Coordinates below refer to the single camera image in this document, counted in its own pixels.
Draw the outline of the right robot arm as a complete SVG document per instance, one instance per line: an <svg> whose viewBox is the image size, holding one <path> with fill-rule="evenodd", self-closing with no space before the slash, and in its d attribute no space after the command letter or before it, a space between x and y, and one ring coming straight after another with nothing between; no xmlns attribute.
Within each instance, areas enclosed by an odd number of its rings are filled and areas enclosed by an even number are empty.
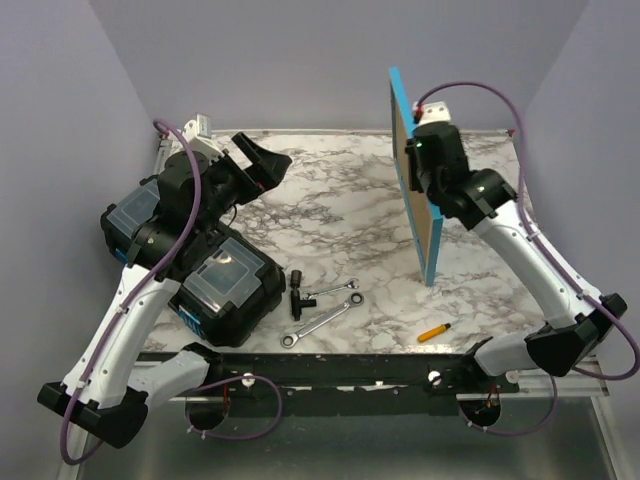
<svg viewBox="0 0 640 480"><path fill-rule="evenodd" d="M602 294L562 258L520 213L517 193L497 171L473 170L456 126L436 121L417 127L405 148L411 187L447 218L459 220L510 267L541 308L544 325L476 344L460 379L480 392L511 370L540 368L562 377L610 332L627 311L617 293Z"/></svg>

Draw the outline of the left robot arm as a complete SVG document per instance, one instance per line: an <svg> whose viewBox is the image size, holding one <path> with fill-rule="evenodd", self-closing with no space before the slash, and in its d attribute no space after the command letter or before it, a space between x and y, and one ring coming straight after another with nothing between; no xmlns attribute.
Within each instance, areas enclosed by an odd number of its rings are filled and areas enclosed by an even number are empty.
<svg viewBox="0 0 640 480"><path fill-rule="evenodd" d="M241 346L280 304L282 267L223 218L276 188L292 161L243 133L233 142L247 167L226 151L186 146L102 215L107 246L124 263L119 285L79 361L37 397L65 426L126 446L148 414L175 395L214 393L223 377L219 349ZM137 375L138 354L168 308L198 342Z"/></svg>

